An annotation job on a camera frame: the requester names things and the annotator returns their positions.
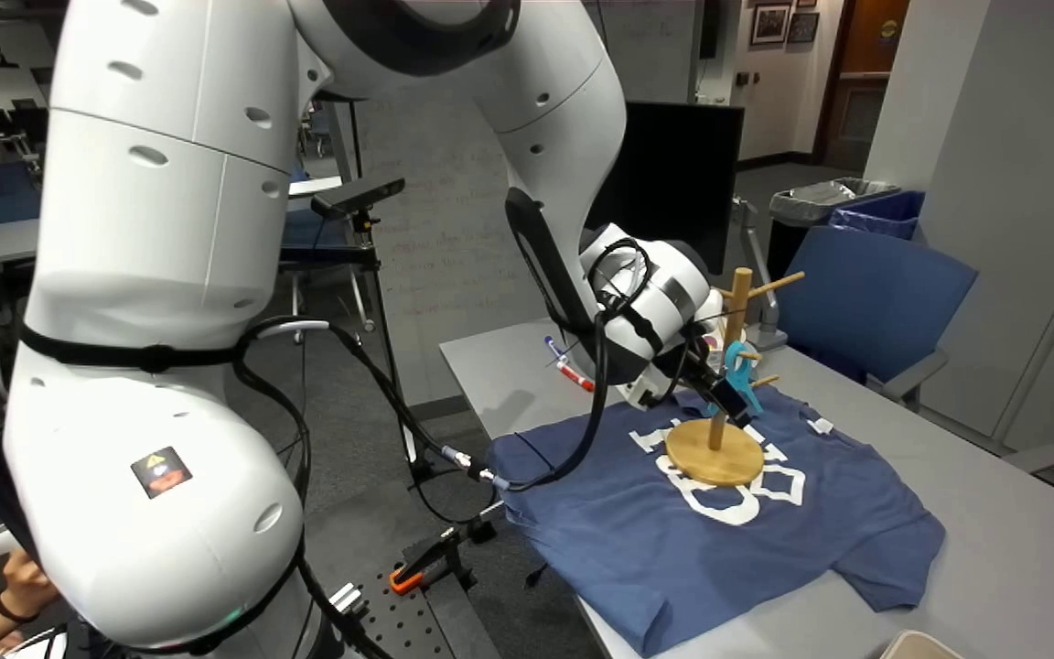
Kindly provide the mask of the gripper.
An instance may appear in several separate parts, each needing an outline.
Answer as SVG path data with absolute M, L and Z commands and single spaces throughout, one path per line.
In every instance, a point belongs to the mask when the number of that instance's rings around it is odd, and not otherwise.
M 676 366 L 677 385 L 706 396 L 733 426 L 746 428 L 750 423 L 747 401 L 711 366 L 710 354 L 710 346 L 704 337 L 686 340 Z

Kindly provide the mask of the blue plastic object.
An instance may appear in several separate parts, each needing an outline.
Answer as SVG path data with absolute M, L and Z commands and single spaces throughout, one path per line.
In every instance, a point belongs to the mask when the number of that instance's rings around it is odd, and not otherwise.
M 741 340 L 729 343 L 723 358 L 726 368 L 725 379 L 735 391 L 746 404 L 747 412 L 750 416 L 760 416 L 762 405 L 753 389 L 750 379 L 754 363 L 761 358 L 761 355 L 746 351 L 745 343 Z

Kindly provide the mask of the wooden peg hanger stand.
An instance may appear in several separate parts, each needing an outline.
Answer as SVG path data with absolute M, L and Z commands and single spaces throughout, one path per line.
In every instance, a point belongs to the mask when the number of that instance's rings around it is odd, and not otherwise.
M 779 289 L 795 282 L 802 280 L 806 274 L 796 272 L 785 278 L 756 288 L 756 296 L 770 289 Z M 739 267 L 731 276 L 731 288 L 719 289 L 719 295 L 725 301 L 723 309 L 714 314 L 711 319 L 723 319 L 721 340 L 718 342 L 716 369 L 725 376 L 723 364 L 726 347 L 737 340 L 743 341 L 743 332 L 747 314 L 747 304 L 752 288 L 752 270 Z M 753 381 L 753 389 L 757 385 L 769 384 L 774 377 Z M 724 413 L 715 408 L 708 418 L 697 418 L 677 426 L 666 438 L 666 451 L 669 460 L 678 470 L 690 477 L 691 480 L 708 485 L 749 485 L 764 470 L 764 450 L 756 437 L 746 428 L 731 425 Z

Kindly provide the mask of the blue printed t-shirt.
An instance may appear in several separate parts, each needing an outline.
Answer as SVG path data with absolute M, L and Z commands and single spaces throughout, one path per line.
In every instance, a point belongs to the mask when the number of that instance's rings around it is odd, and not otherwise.
M 835 571 L 873 610 L 916 608 L 945 529 L 873 447 L 773 385 L 754 418 L 764 467 L 716 487 L 674 467 L 679 392 L 604 409 L 570 474 L 506 492 L 509 521 L 637 654 L 652 656 Z

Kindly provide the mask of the trash bin with liner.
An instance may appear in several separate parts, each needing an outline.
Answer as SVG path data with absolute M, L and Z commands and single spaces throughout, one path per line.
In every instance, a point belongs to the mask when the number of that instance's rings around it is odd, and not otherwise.
M 860 177 L 836 177 L 774 193 L 769 202 L 767 270 L 773 278 L 786 275 L 790 259 L 812 226 L 828 224 L 837 209 L 902 191 L 898 185 Z

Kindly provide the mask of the black monitor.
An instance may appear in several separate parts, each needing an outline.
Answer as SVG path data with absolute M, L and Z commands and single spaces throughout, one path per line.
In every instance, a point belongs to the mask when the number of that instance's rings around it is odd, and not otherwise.
M 735 195 L 741 106 L 627 101 L 626 134 L 586 218 L 644 241 L 686 243 L 723 271 Z

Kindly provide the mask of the blue recycling bin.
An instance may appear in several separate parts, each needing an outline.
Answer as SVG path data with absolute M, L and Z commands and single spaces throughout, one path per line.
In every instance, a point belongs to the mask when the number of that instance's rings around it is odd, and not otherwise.
M 915 234 L 926 193 L 902 190 L 874 199 L 848 203 L 832 213 L 829 225 L 853 231 L 911 241 Z

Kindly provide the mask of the beige container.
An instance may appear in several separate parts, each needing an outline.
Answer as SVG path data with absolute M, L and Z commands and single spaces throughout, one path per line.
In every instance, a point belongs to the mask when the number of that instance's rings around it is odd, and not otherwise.
M 963 659 L 925 632 L 904 629 L 896 635 L 877 659 Z

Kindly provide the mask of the orange and black clamp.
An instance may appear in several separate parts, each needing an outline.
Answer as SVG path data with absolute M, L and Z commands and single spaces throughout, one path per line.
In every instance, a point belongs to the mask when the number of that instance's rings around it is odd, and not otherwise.
M 388 577 L 389 592 L 398 596 L 410 595 L 415 589 L 428 589 L 447 576 L 455 577 L 463 592 L 476 587 L 479 579 L 472 567 L 466 567 L 460 547 L 465 543 L 485 544 L 497 537 L 490 522 L 452 526 L 436 536 L 411 546 L 405 551 L 404 562 L 397 564 Z

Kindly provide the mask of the wooden door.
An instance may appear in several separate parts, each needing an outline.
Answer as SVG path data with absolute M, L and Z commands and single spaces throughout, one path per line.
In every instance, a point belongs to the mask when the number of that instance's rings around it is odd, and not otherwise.
M 863 171 L 911 0 L 844 0 L 814 141 L 814 163 Z

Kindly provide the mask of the person's hand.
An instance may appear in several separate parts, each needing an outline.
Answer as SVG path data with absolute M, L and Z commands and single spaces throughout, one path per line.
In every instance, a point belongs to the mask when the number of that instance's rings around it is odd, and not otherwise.
M 24 549 L 8 554 L 3 576 L 5 586 L 0 592 L 0 616 L 14 624 L 37 621 L 43 610 L 61 598 L 46 571 Z

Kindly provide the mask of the grey monitor mount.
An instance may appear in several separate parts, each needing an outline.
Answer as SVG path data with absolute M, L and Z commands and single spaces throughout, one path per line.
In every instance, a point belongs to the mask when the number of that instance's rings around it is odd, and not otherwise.
M 770 289 L 756 296 L 756 288 L 773 282 L 764 250 L 758 240 L 756 208 L 738 195 L 731 199 L 731 222 L 739 226 L 740 241 L 746 266 L 752 270 L 752 288 L 746 311 L 746 341 L 759 351 L 779 349 L 788 335 L 778 327 L 780 305 L 777 292 Z

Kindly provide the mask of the large picture frame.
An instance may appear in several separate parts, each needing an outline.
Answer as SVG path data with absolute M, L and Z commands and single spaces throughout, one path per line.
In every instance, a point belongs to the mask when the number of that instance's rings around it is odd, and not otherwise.
M 750 18 L 750 46 L 777 45 L 786 41 L 790 3 L 754 5 Z

